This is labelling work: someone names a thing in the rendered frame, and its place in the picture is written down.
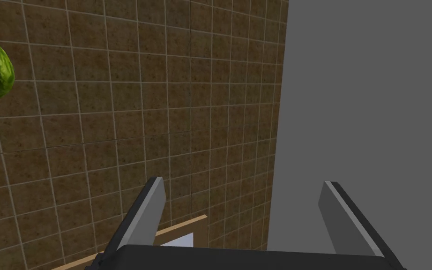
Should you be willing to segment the wooden framed picture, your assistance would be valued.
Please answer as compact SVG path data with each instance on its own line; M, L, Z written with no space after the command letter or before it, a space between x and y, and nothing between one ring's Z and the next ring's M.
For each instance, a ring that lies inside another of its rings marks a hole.
M208 216L201 215L156 232L154 245L208 248ZM102 252L99 252L52 270L84 270L101 254Z

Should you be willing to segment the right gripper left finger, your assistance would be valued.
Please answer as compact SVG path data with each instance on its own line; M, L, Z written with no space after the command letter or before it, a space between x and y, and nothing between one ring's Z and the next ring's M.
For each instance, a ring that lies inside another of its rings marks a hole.
M104 251L114 253L125 245L153 245L165 202L163 178L150 178Z

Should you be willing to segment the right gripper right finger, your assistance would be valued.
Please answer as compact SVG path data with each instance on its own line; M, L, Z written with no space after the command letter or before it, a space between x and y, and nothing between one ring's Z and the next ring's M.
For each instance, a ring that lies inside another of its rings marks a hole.
M394 256L338 182L323 183L318 207L337 254Z

